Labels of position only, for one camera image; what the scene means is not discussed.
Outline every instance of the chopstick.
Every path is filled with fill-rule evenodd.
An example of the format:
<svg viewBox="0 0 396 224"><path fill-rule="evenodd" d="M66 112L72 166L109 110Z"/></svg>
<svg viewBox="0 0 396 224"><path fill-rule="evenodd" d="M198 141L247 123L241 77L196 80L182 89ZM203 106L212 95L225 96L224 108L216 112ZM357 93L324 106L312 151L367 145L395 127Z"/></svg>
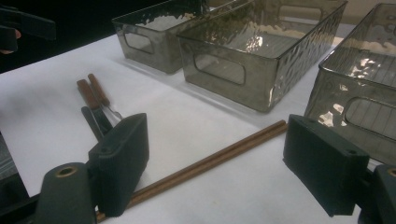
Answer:
<svg viewBox="0 0 396 224"><path fill-rule="evenodd" d="M219 152L216 152L172 175L169 175L145 188L142 188L133 194L131 201L127 205L127 208L142 203L147 199L150 199L236 156L239 156L240 154L249 151L259 144L284 133L287 129L288 125L286 121L280 120L273 125L222 149ZM96 218L99 222L105 220L106 216L102 213L97 213Z"/></svg>

